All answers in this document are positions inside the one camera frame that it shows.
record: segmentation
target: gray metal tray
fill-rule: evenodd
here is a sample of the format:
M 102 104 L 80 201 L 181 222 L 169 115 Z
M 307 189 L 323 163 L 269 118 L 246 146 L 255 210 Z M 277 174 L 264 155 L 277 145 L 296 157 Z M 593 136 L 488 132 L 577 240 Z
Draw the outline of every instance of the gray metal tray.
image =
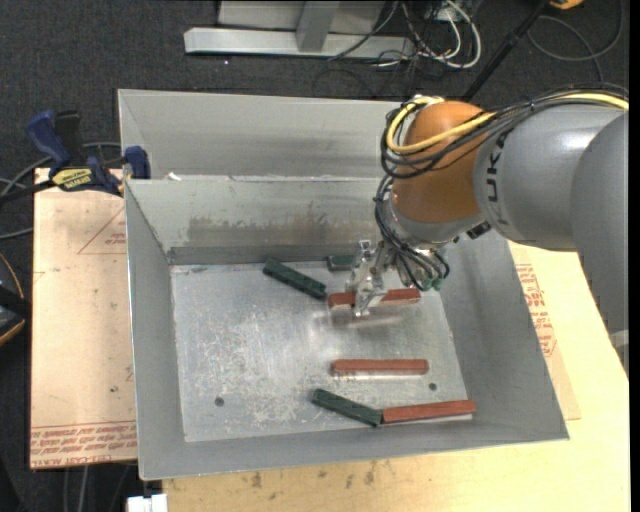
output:
M 161 158 L 156 162 L 178 162 L 175 153 L 188 150 L 183 146 L 188 139 L 178 133 L 175 139 L 183 145 L 177 142 L 171 152 L 166 133 L 180 132 L 188 116 L 195 115 L 187 108 L 191 96 L 196 110 L 203 112 L 198 115 L 209 110 L 222 123 L 207 121 L 207 137 L 224 138 L 227 118 L 221 112 L 229 101 L 242 103 L 241 98 L 178 94 L 176 99 L 170 93 L 134 92 L 121 93 L 129 123 L 122 127 L 128 134 L 123 143 L 144 145 L 152 160 L 158 148 Z M 325 112 L 318 110 L 322 100 L 246 100 L 258 110 L 297 114 L 296 122 L 302 122 L 301 109 Z M 329 110 L 354 119 L 362 112 L 359 102 L 325 101 Z M 388 107 L 372 106 L 380 111 Z M 157 112 L 172 119 L 171 127 L 158 124 Z M 263 114 L 258 111 L 256 118 Z M 306 132 L 288 136 L 309 137 L 317 126 L 318 138 L 330 143 L 315 120 L 311 115 L 304 121 Z M 375 126 L 354 123 L 352 131 L 360 133 L 361 142 L 377 136 Z M 258 127 L 256 133 L 259 148 L 267 130 Z M 360 162 L 352 175 L 318 178 L 296 175 L 295 164 L 287 168 L 291 138 L 280 148 L 280 164 L 275 152 L 268 154 L 284 178 L 229 177 L 223 171 L 189 177 L 184 172 L 180 181 L 127 184 L 141 477 L 566 438 L 513 260 L 498 235 L 475 241 L 463 237 L 451 246 L 447 259 L 452 271 L 440 293 L 429 292 L 418 304 L 380 311 L 359 323 L 331 316 L 324 302 L 261 274 L 266 258 L 275 257 L 326 282 L 328 292 L 339 291 L 345 276 L 326 270 L 324 259 L 353 251 L 359 238 L 377 236 L 371 197 L 378 172 L 367 171 L 375 164 L 376 145 L 360 144 L 352 152 L 359 156 L 351 161 Z M 312 158 L 312 145 L 303 147 Z M 219 161 L 231 165 L 234 149 L 217 149 Z M 251 154 L 248 146 L 240 160 L 259 154 L 259 149 Z M 326 156 L 319 161 L 327 164 Z M 350 155 L 338 151 L 332 161 L 344 163 Z M 155 169 L 158 176 L 179 170 Z M 431 368 L 424 377 L 389 381 L 329 376 L 331 359 L 359 356 L 425 357 Z M 470 398 L 477 412 L 467 421 L 372 428 L 310 404 L 314 387 L 373 406 Z M 217 405 L 216 398 L 222 399 Z

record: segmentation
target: metal stand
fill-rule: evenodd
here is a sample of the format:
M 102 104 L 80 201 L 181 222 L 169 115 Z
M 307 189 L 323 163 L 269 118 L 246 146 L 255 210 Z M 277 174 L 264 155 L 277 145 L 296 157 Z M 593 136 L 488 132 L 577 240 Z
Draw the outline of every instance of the metal stand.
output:
M 349 13 L 355 7 L 342 4 L 350 2 L 287 2 L 287 6 L 260 6 L 269 10 L 270 19 L 260 20 L 256 9 L 229 6 L 224 11 L 222 21 L 234 28 L 193 28 L 184 34 L 185 51 L 188 54 L 262 54 L 290 55 L 301 57 L 333 57 L 360 42 L 371 30 L 362 30 L 363 19 L 353 16 L 353 31 L 343 33 L 349 26 Z M 366 2 L 357 8 L 364 24 L 375 23 L 385 2 Z M 254 26 L 255 28 L 235 28 Z M 383 52 L 410 51 L 411 45 L 404 37 L 373 36 L 349 54 L 350 58 L 377 58 Z

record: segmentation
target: blue clamp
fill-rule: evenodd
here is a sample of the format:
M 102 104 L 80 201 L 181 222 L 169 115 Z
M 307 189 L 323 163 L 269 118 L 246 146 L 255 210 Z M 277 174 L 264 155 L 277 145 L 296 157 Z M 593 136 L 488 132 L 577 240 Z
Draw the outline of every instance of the blue clamp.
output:
M 132 178 L 148 180 L 151 178 L 151 166 L 144 149 L 130 146 L 124 150 L 124 159 L 131 166 Z
M 74 130 L 74 133 L 79 134 L 79 130 Z M 36 148 L 53 160 L 54 165 L 49 170 L 49 180 L 62 190 L 68 192 L 99 190 L 108 194 L 122 194 L 122 180 L 103 168 L 98 157 L 86 157 L 85 165 L 70 165 L 82 162 L 84 157 L 81 160 L 77 154 L 72 155 L 64 146 L 62 137 L 55 130 L 53 111 L 47 110 L 36 115 L 27 125 L 26 134 Z M 80 153 L 80 144 L 77 146 L 76 153 Z M 124 161 L 128 167 L 128 174 L 124 178 L 148 179 L 151 177 L 149 160 L 140 146 L 127 148 L 124 152 Z
M 35 147 L 55 162 L 55 166 L 49 171 L 50 178 L 52 174 L 69 163 L 71 155 L 62 145 L 62 139 L 53 127 L 53 111 L 47 110 L 35 116 L 27 125 L 26 132 Z

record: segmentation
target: wire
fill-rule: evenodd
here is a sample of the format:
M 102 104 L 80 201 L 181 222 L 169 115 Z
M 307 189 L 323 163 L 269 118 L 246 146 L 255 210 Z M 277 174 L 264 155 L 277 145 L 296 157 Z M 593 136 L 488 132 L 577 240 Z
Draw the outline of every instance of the wire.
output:
M 469 69 L 475 66 L 480 60 L 480 58 L 482 57 L 482 40 L 480 39 L 480 33 L 478 32 L 478 28 L 476 27 L 475 23 L 471 21 L 471 18 L 469 17 L 469 15 L 460 6 L 458 6 L 456 3 L 452 2 L 451 0 L 447 0 L 447 5 L 454 8 L 458 12 L 458 14 L 460 14 L 462 19 L 469 24 L 469 27 L 471 28 L 471 33 L 473 34 L 473 41 L 475 42 L 475 45 L 474 45 L 475 55 L 473 59 L 471 59 L 469 62 L 459 64 L 459 63 L 451 62 L 450 57 L 448 56 L 433 55 L 429 53 L 429 51 L 424 53 L 424 55 L 421 52 L 419 53 L 419 55 L 437 60 L 438 62 L 443 63 L 445 66 L 453 69 Z
M 64 485 L 62 487 L 62 509 L 69 512 L 69 468 L 64 470 Z
M 536 49 L 538 49 L 539 51 L 541 51 L 542 53 L 544 53 L 545 55 L 547 55 L 547 56 L 549 56 L 551 58 L 554 58 L 554 59 L 557 59 L 557 60 L 561 60 L 561 61 L 565 61 L 565 62 L 584 62 L 584 61 L 587 61 L 587 60 L 595 60 L 598 57 L 601 57 L 605 53 L 609 52 L 618 43 L 618 41 L 620 40 L 620 37 L 622 36 L 623 26 L 624 26 L 624 5 L 623 5 L 623 1 L 622 0 L 619 0 L 618 7 L 619 7 L 619 14 L 618 14 L 618 27 L 616 29 L 616 34 L 615 34 L 614 38 L 611 40 L 611 42 L 609 44 L 607 44 L 602 50 L 599 50 L 597 52 L 594 52 L 591 49 L 591 46 L 589 45 L 589 43 L 578 32 L 578 30 L 576 30 L 574 27 L 572 27 L 568 23 L 566 23 L 566 22 L 564 22 L 564 21 L 562 21 L 562 20 L 560 20 L 558 18 L 555 18 L 553 16 L 543 15 L 543 16 L 539 16 L 538 17 L 538 19 L 547 20 L 547 21 L 554 21 L 556 23 L 559 23 L 563 27 L 566 27 L 571 32 L 573 32 L 580 39 L 580 41 L 582 41 L 584 46 L 589 51 L 589 55 L 586 55 L 584 57 L 568 57 L 568 56 L 565 56 L 565 55 L 560 55 L 560 54 L 557 54 L 557 53 L 553 53 L 553 52 L 547 50 L 546 48 L 543 48 L 538 42 L 535 41 L 535 39 L 531 35 L 531 30 L 527 31 L 527 37 L 529 38 L 529 41 L 531 42 L 531 44 Z
M 78 512 L 82 512 L 84 508 L 84 496 L 87 490 L 87 478 L 89 476 L 89 466 L 84 467 L 84 472 L 82 473 L 82 485 L 80 486 L 80 497 L 78 498 Z
M 556 18 L 552 18 L 550 16 L 540 16 L 540 18 L 545 19 L 545 20 L 553 20 L 556 23 L 560 23 L 560 25 L 566 27 L 570 32 L 572 32 L 580 40 L 580 42 L 583 44 L 583 46 L 589 52 L 589 56 L 587 56 L 587 58 L 584 59 L 584 60 L 593 60 L 593 65 L 596 67 L 596 73 L 598 73 L 598 80 L 600 82 L 604 82 L 604 75 L 602 74 L 602 68 L 600 67 L 600 62 L 598 61 L 598 58 L 595 57 L 595 53 L 594 53 L 593 49 L 591 48 L 591 45 L 589 44 L 589 41 L 587 41 L 584 38 L 584 36 L 580 32 L 578 32 L 574 27 L 572 27 L 571 25 L 569 25 L 568 23 L 566 23 L 566 22 L 564 22 L 562 20 L 559 20 L 559 19 L 556 19 Z M 527 33 L 527 35 L 529 36 L 529 41 L 531 42 L 531 44 L 538 51 L 542 52 L 543 54 L 547 55 L 548 57 L 551 57 L 553 59 L 562 60 L 562 61 L 568 61 L 568 62 L 581 62 L 583 60 L 583 59 L 574 60 L 574 58 L 561 57 L 559 55 L 551 53 L 550 51 L 548 51 L 545 48 L 543 48 L 542 46 L 540 46 L 536 41 L 534 41 L 529 33 Z
M 130 469 L 131 469 L 131 465 L 127 464 L 126 467 L 124 468 L 124 471 L 122 472 L 122 476 L 118 480 L 118 485 L 116 486 L 116 490 L 113 493 L 113 498 L 111 499 L 111 503 L 109 504 L 109 508 L 107 509 L 107 512 L 112 512 L 113 508 L 116 506 L 116 502 L 120 497 L 120 490 L 122 489 L 122 485 L 124 484 L 124 480 L 127 477 L 127 474 L 129 473 Z
M 382 30 L 384 28 L 384 26 L 389 23 L 389 21 L 391 20 L 391 18 L 393 18 L 393 15 L 395 14 L 396 10 L 398 9 L 398 4 L 400 2 L 396 1 L 393 2 L 392 6 L 391 6 L 391 11 L 389 12 L 389 14 L 387 15 L 387 17 L 385 18 L 385 20 L 380 23 L 377 27 L 375 27 L 371 32 L 369 32 L 366 36 L 364 36 L 360 41 L 358 41 L 356 44 L 354 44 L 353 46 L 351 46 L 350 48 L 347 48 L 346 50 L 344 50 L 343 52 L 338 53 L 337 55 L 334 55 L 333 57 L 330 57 L 328 60 L 329 61 L 334 61 L 334 60 L 338 60 L 341 59 L 343 57 L 346 57 L 347 55 L 349 55 L 350 53 L 353 53 L 354 51 L 356 51 L 358 48 L 360 48 L 364 43 L 366 43 L 372 36 L 376 35 L 380 30 Z

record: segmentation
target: black cable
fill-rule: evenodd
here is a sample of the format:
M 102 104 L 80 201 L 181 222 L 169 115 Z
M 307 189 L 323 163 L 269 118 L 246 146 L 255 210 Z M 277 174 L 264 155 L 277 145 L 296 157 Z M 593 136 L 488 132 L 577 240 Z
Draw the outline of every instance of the black cable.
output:
M 604 82 L 604 75 L 602 74 L 602 68 L 600 66 L 600 62 L 598 61 L 598 57 L 595 54 L 595 52 L 593 51 L 593 49 L 591 48 L 591 45 L 589 44 L 589 41 L 587 41 L 580 32 L 578 32 L 574 27 L 572 27 L 568 23 L 566 23 L 566 22 L 564 22 L 562 20 L 559 20 L 557 18 L 552 18 L 551 16 L 540 16 L 539 19 L 552 20 L 552 21 L 555 21 L 556 23 L 559 23 L 563 27 L 567 28 L 570 32 L 572 32 L 580 40 L 580 42 L 583 44 L 583 46 L 589 52 L 589 55 L 587 56 L 586 59 L 575 59 L 575 58 L 569 58 L 569 57 L 562 57 L 562 56 L 557 55 L 555 53 L 552 53 L 552 52 L 548 51 L 547 49 L 543 48 L 542 46 L 540 46 L 533 39 L 533 37 L 531 36 L 531 31 L 529 31 L 529 32 L 527 32 L 527 36 L 529 37 L 529 42 L 534 46 L 534 48 L 536 48 L 536 50 L 538 50 L 539 52 L 543 53 L 547 57 L 551 57 L 552 59 L 562 60 L 562 61 L 566 61 L 566 62 L 583 62 L 584 60 L 593 60 L 593 65 L 596 68 L 596 73 L 598 73 L 598 79 L 599 79 L 600 82 Z
M 338 53 L 337 55 L 334 55 L 333 57 L 330 57 L 328 60 L 334 61 L 334 60 L 338 60 L 341 59 L 343 57 L 346 57 L 347 55 L 349 55 L 350 53 L 353 53 L 354 51 L 356 51 L 358 48 L 360 48 L 364 43 L 366 43 L 372 36 L 376 35 L 380 30 L 382 30 L 385 25 L 387 23 L 389 23 L 389 21 L 391 20 L 391 18 L 393 18 L 393 15 L 395 14 L 398 5 L 400 4 L 399 1 L 395 1 L 393 2 L 393 4 L 391 4 L 391 11 L 389 12 L 389 14 L 387 15 L 387 17 L 385 18 L 385 20 L 380 23 L 377 27 L 375 27 L 373 30 L 371 30 L 367 35 L 365 35 L 360 41 L 358 41 L 356 44 L 354 44 L 353 46 L 351 46 L 350 48 L 347 48 L 346 50 Z
M 620 40 L 620 37 L 622 36 L 623 33 L 623 28 L 624 28 L 624 5 L 623 5 L 623 1 L 619 0 L 618 2 L 618 26 L 616 28 L 616 34 L 613 37 L 613 39 L 607 44 L 605 45 L 605 47 L 602 50 L 599 50 L 597 52 L 594 52 L 591 49 L 591 46 L 589 45 L 589 43 L 585 40 L 585 38 L 582 36 L 582 34 L 580 34 L 580 32 L 578 32 L 578 30 L 576 30 L 574 27 L 572 27 L 571 25 L 569 25 L 568 23 L 564 22 L 563 20 L 560 20 L 558 18 L 555 18 L 553 16 L 539 16 L 539 19 L 543 19 L 543 20 L 547 20 L 547 21 L 555 21 L 556 23 L 559 23 L 560 25 L 562 25 L 563 27 L 569 29 L 571 32 L 573 32 L 578 39 L 580 39 L 580 41 L 584 44 L 584 46 L 587 48 L 587 50 L 589 51 L 589 55 L 586 55 L 584 57 L 570 57 L 570 56 L 565 56 L 565 55 L 560 55 L 557 53 L 553 53 L 550 52 L 549 50 L 547 50 L 546 48 L 543 48 L 539 43 L 537 43 L 533 36 L 531 35 L 531 29 L 529 29 L 527 31 L 527 37 L 529 38 L 529 41 L 531 42 L 531 44 L 539 51 L 541 51 L 542 53 L 544 53 L 545 55 L 552 57 L 556 60 L 561 60 L 564 62 L 585 62 L 587 60 L 596 60 L 598 57 L 602 57 L 605 53 L 609 52 Z

